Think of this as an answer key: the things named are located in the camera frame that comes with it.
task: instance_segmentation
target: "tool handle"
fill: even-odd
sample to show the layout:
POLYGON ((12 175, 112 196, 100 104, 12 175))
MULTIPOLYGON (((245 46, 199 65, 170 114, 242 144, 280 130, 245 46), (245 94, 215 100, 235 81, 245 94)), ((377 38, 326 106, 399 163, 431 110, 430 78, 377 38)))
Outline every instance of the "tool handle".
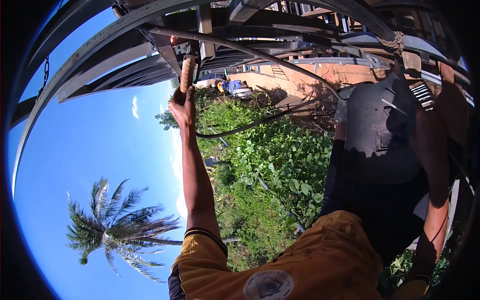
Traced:
POLYGON ((188 88, 192 85, 195 59, 196 57, 190 54, 187 54, 183 57, 180 77, 180 91, 182 93, 186 93, 188 88))

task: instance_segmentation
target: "chain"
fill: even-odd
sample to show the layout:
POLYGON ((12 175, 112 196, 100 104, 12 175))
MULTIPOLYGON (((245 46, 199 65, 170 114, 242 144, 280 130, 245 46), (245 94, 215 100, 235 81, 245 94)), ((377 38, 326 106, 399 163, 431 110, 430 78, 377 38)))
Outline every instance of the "chain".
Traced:
MULTIPOLYGON (((63 0, 60 1, 58 10, 60 10, 62 5, 63 5, 63 0)), ((40 94, 43 92, 43 89, 47 85, 48 74, 50 73, 50 62, 48 61, 49 58, 50 58, 50 55, 47 55, 47 58, 45 59, 45 65, 43 66, 43 85, 38 89, 38 95, 36 96, 35 103, 38 101, 40 94)))

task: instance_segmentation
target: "rope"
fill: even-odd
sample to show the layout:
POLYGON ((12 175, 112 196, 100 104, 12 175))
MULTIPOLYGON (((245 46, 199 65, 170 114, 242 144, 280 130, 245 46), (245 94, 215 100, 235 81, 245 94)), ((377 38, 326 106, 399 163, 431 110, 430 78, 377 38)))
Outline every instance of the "rope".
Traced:
POLYGON ((395 49, 395 53, 399 56, 402 56, 403 49, 405 48, 405 42, 403 41, 403 32, 401 31, 394 31, 395 39, 393 41, 386 41, 377 36, 377 40, 380 44, 384 45, 385 47, 395 49))

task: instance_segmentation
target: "person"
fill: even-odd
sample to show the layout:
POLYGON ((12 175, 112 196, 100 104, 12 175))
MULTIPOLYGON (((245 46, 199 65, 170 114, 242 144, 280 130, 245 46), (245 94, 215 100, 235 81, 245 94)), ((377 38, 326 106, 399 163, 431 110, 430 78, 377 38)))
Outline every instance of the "person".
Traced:
POLYGON ((230 94, 234 94, 236 90, 248 88, 248 84, 246 81, 240 80, 227 80, 227 81, 218 81, 216 83, 218 90, 221 93, 229 92, 230 94))
MULTIPOLYGON (((392 299, 418 299, 426 292, 445 239, 449 168, 452 168, 447 150, 451 143, 461 148, 465 128, 452 125, 444 114, 451 109, 450 114, 463 118, 466 114, 460 108, 463 106, 453 101, 462 95, 448 68, 440 65, 444 87, 434 110, 418 109, 416 114, 417 127, 411 144, 423 166, 422 176, 426 177, 430 197, 413 266, 392 299)), ((334 192, 352 188, 338 167, 345 140, 344 123, 336 128, 318 220, 272 261, 250 270, 231 272, 227 267, 227 247, 218 230, 212 186, 196 141, 194 91, 191 86, 185 104, 181 105, 177 90, 169 105, 180 127, 188 209, 183 246, 168 279, 170 299, 380 299, 377 277, 392 253, 385 250, 388 245, 378 243, 379 237, 372 228, 384 220, 370 221, 371 215, 361 210, 358 210, 360 216, 355 214, 351 208, 358 205, 336 199, 342 194, 334 192)), ((394 237, 385 241, 394 243, 394 237)), ((395 251, 405 249, 397 249, 399 246, 402 245, 394 243, 395 251)))

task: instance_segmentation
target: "palm frond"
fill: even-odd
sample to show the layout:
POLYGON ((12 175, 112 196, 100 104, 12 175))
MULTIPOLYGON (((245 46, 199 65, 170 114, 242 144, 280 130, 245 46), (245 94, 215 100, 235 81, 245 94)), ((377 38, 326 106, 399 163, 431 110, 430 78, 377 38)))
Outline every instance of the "palm frond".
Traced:
POLYGON ((142 198, 142 194, 148 190, 148 187, 144 187, 142 189, 131 189, 128 193, 128 196, 123 198, 123 202, 121 206, 118 208, 115 216, 113 217, 113 222, 117 219, 117 217, 123 213, 128 212, 132 207, 139 204, 142 198))
POLYGON ((111 218, 115 215, 115 212, 118 211, 119 209, 119 205, 120 205, 120 199, 121 199, 121 194, 123 192, 123 189, 124 189, 124 184, 130 179, 125 179, 124 181, 122 181, 117 189, 115 190, 115 192, 113 192, 113 195, 112 197, 110 198, 110 201, 105 209, 105 213, 104 213, 104 217, 105 219, 107 220, 107 224, 111 224, 113 223, 113 220, 111 220, 111 218))
POLYGON ((92 189, 90 191, 90 210, 99 223, 102 223, 100 215, 101 207, 104 205, 104 199, 102 198, 104 194, 102 195, 102 193, 104 192, 107 182, 107 179, 101 177, 99 181, 92 184, 92 189))
POLYGON ((105 247, 105 257, 107 258, 107 262, 110 265, 110 268, 112 268, 112 270, 115 272, 115 274, 117 274, 118 277, 121 277, 120 274, 117 272, 117 269, 113 266, 115 257, 111 248, 105 247))
POLYGON ((159 220, 141 224, 137 227, 139 233, 150 233, 156 232, 156 235, 165 233, 170 230, 178 229, 179 226, 179 217, 174 219, 174 215, 165 216, 159 220))
POLYGON ((80 264, 87 264, 88 263, 88 255, 95 251, 96 249, 100 248, 100 244, 92 244, 89 247, 85 248, 80 252, 80 258, 78 259, 78 262, 80 264))
POLYGON ((103 227, 90 215, 80 208, 80 205, 70 198, 67 192, 69 202, 68 210, 72 226, 67 226, 67 238, 70 241, 81 241, 81 244, 91 244, 100 242, 99 234, 103 231, 103 227))
POLYGON ((145 224, 147 221, 150 220, 151 217, 155 216, 160 212, 163 212, 164 210, 165 208, 161 204, 157 206, 145 207, 124 215, 123 217, 118 219, 117 222, 115 222, 115 226, 121 224, 145 224))
POLYGON ((173 245, 173 246, 181 246, 183 241, 181 240, 170 240, 169 238, 162 238, 162 239, 155 239, 155 238, 138 238, 141 241, 147 241, 151 243, 153 246, 159 245, 173 245))
POLYGON ((126 245, 123 247, 128 252, 136 253, 136 254, 156 254, 163 252, 162 248, 158 248, 153 251, 142 251, 145 248, 143 245, 126 245))
POLYGON ((145 260, 141 256, 138 256, 137 254, 135 254, 133 252, 126 251, 124 248, 119 248, 117 251, 121 256, 128 257, 129 259, 131 259, 134 262, 139 263, 139 264, 147 265, 149 267, 164 267, 165 266, 165 264, 163 264, 163 263, 157 263, 157 262, 154 262, 154 261, 145 260))
POLYGON ((158 283, 165 284, 165 281, 162 281, 160 278, 156 277, 152 272, 150 272, 150 268, 147 265, 143 265, 140 263, 137 263, 127 256, 121 255, 120 256, 126 261, 132 268, 137 270, 138 272, 142 273, 144 276, 148 277, 149 279, 156 281, 158 283))

